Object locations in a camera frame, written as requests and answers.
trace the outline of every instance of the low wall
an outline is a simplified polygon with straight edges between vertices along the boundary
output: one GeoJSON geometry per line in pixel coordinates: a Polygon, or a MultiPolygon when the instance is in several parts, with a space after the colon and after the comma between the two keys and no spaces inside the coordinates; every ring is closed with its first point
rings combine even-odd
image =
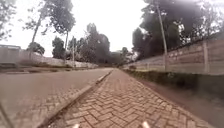
{"type": "MultiPolygon", "coordinates": [[[[167,64],[167,71],[170,72],[224,74],[224,34],[168,52],[167,64]]],[[[137,70],[164,71],[164,57],[151,57],[125,65],[124,68],[131,65],[136,66],[137,70]]]]}
{"type": "Polygon", "coordinates": [[[37,55],[35,53],[30,53],[29,51],[20,50],[20,49],[10,49],[7,47],[0,47],[0,64],[1,63],[11,63],[11,64],[38,64],[46,63],[52,66],[64,66],[65,64],[77,68],[96,68],[96,64],[85,63],[85,62],[73,62],[66,60],[64,63],[63,60],[54,59],[51,57],[44,57],[37,55]]]}

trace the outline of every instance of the pole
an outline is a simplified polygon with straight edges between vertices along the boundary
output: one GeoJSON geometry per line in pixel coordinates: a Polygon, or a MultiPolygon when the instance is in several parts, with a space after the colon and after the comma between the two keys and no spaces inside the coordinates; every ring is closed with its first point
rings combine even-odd
{"type": "Polygon", "coordinates": [[[65,40],[64,63],[66,63],[66,50],[67,50],[67,43],[68,43],[68,31],[67,31],[67,34],[66,34],[66,40],[65,40]]]}
{"type": "Polygon", "coordinates": [[[75,68],[75,42],[72,42],[72,62],[73,62],[73,68],[75,68]]]}
{"type": "Polygon", "coordinates": [[[166,44],[166,37],[164,34],[164,29],[163,29],[163,22],[162,22],[162,18],[161,18],[161,14],[160,14],[160,10],[159,10],[159,6],[157,4],[156,6],[157,8],[157,12],[158,12],[158,16],[159,16],[159,23],[160,23],[160,28],[161,28],[161,32],[162,32],[162,37],[163,37],[163,47],[164,47],[164,69],[165,71],[167,71],[167,44],[166,44]]]}
{"type": "Polygon", "coordinates": [[[209,73],[208,47],[206,40],[203,41],[203,51],[204,51],[204,72],[209,73]]]}

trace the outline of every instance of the shrub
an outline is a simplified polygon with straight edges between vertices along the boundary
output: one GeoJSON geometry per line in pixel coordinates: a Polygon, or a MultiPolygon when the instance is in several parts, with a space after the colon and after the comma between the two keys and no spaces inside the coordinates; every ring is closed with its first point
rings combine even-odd
{"type": "Polygon", "coordinates": [[[130,70],[136,70],[136,66],[131,65],[131,66],[129,66],[129,69],[130,69],[130,70]]]}
{"type": "Polygon", "coordinates": [[[29,73],[40,73],[41,71],[39,71],[39,70],[29,70],[28,72],[29,73]]]}
{"type": "Polygon", "coordinates": [[[57,69],[51,69],[50,71],[51,71],[51,72],[58,72],[57,69]]]}

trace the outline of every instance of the tree trunk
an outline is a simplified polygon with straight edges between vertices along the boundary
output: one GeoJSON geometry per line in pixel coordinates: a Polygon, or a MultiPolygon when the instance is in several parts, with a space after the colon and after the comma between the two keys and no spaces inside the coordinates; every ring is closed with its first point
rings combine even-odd
{"type": "MultiPolygon", "coordinates": [[[[41,24],[41,15],[40,15],[40,17],[38,19],[37,26],[36,26],[36,28],[34,30],[34,34],[33,34],[33,38],[32,38],[32,42],[31,43],[33,43],[35,41],[35,38],[36,38],[36,35],[37,35],[37,31],[38,31],[38,29],[40,27],[40,24],[41,24]]],[[[31,53],[32,53],[32,51],[30,50],[30,53],[29,53],[29,60],[30,60],[30,62],[31,62],[31,53]]]]}

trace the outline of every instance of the grass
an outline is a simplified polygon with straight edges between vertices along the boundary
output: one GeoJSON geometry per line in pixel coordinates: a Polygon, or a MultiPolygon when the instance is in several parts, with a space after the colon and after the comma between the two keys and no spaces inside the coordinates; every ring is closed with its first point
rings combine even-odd
{"type": "Polygon", "coordinates": [[[141,72],[134,70],[125,70],[125,72],[158,83],[159,85],[191,90],[192,92],[224,99],[224,75],[213,76],[156,71],[141,72]]]}

